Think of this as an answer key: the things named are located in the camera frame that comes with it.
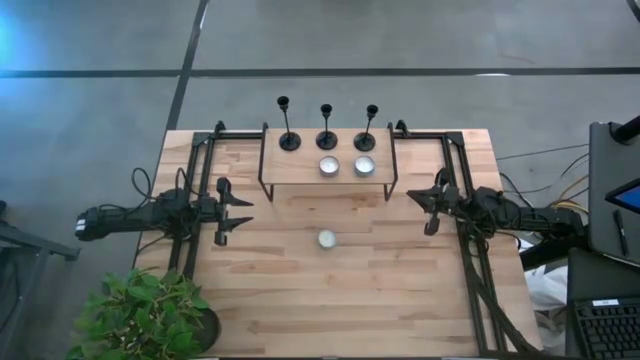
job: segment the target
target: black stand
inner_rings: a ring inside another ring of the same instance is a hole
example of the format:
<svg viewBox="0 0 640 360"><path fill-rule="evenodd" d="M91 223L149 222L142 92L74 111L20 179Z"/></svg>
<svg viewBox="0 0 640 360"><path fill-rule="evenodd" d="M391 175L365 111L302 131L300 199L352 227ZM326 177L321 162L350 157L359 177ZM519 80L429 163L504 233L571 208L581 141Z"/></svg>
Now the black stand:
<svg viewBox="0 0 640 360"><path fill-rule="evenodd" d="M300 135L289 131L289 118L287 117L287 109L289 109L289 98L280 96L278 98L278 106L284 114L284 123L287 125L287 132L280 136L280 148L285 151L293 151L300 147L302 140Z"/></svg>
<svg viewBox="0 0 640 360"><path fill-rule="evenodd" d="M361 132L353 138L353 146L360 151L371 151L374 147L376 147L376 138L369 134L369 126L371 125L371 120L378 113L378 107L375 105L367 106L367 118L369 119L367 122L367 130L365 132Z"/></svg>
<svg viewBox="0 0 640 360"><path fill-rule="evenodd" d="M331 116L333 108L329 104L320 107L322 116L324 117L324 131L316 136L316 145L322 150L331 150L338 145L338 137L333 131L329 131L329 116Z"/></svg>

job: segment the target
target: keyboard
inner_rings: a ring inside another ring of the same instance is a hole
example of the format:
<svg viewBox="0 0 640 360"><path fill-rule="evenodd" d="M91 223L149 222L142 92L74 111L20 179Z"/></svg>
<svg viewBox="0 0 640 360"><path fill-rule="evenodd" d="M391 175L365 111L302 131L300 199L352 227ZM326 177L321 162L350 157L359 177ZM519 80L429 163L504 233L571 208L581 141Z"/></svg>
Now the keyboard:
<svg viewBox="0 0 640 360"><path fill-rule="evenodd" d="M640 359L640 298L575 301L578 336L591 359Z"/></svg>

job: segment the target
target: black plant pot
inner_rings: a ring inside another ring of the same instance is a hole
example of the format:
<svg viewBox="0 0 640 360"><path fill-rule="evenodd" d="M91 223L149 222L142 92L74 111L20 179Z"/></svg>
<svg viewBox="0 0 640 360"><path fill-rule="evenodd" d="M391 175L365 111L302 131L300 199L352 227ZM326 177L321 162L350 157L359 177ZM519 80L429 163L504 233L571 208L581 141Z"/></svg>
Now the black plant pot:
<svg viewBox="0 0 640 360"><path fill-rule="evenodd" d="M193 337L200 344L202 352L209 350L216 343L220 337L222 325L220 324L220 318L211 309L200 310L202 317L199 318L203 329L197 329L193 334Z"/></svg>

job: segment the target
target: monitor screen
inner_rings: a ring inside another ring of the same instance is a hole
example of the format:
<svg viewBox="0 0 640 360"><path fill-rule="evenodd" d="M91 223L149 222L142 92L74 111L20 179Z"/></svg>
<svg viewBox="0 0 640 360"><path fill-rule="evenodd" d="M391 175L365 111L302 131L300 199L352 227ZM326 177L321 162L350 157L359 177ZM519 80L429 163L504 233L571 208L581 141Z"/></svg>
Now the monitor screen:
<svg viewBox="0 0 640 360"><path fill-rule="evenodd" d="M607 194L607 201L640 214L640 179L636 179Z"/></svg>

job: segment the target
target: concrete floor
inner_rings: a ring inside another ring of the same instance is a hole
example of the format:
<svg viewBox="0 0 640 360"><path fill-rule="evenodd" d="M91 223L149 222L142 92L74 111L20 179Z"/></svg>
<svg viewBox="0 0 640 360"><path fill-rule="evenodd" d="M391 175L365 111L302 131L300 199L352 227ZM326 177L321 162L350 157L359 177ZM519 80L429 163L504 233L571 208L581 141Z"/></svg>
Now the concrete floor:
<svg viewBox="0 0 640 360"><path fill-rule="evenodd" d="M0 3L1 70L180 69L197 0ZM624 0L219 0L194 68L621 67L640 63L640 24ZM80 246L52 258L16 359L60 359L72 320L107 271L131 268L138 235L81 243L78 213L138 201L136 166L155 171L177 78L0 79L0 198L24 230ZM404 119L413 128L488 128L498 157L586 143L594 121L640 112L629 75L191 79L179 129L294 127ZM521 190L553 182L587 148L505 160ZM577 178L586 166L576 170ZM572 177L530 200L546 205ZM583 203L585 196L578 198Z"/></svg>

